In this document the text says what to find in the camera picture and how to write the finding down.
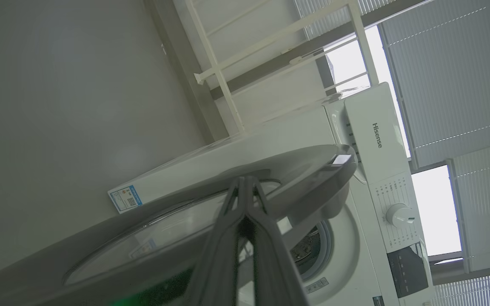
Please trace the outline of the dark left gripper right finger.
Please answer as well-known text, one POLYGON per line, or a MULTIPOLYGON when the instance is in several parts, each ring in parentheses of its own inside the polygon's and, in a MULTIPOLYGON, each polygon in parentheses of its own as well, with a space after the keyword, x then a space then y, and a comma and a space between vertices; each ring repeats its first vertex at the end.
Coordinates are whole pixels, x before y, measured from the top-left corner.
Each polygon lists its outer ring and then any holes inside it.
POLYGON ((260 182, 245 177, 245 236, 253 245, 257 306, 307 306, 301 279, 276 222, 270 217, 260 182))

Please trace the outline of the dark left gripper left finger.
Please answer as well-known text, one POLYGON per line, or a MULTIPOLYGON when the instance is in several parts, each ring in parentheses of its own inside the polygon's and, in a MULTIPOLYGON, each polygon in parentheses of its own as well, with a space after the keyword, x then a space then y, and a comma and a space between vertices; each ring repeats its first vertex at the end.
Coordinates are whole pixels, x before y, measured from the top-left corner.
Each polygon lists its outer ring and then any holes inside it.
POLYGON ((245 177, 228 189, 208 242, 185 292, 187 306, 235 306, 241 222, 249 199, 245 177))

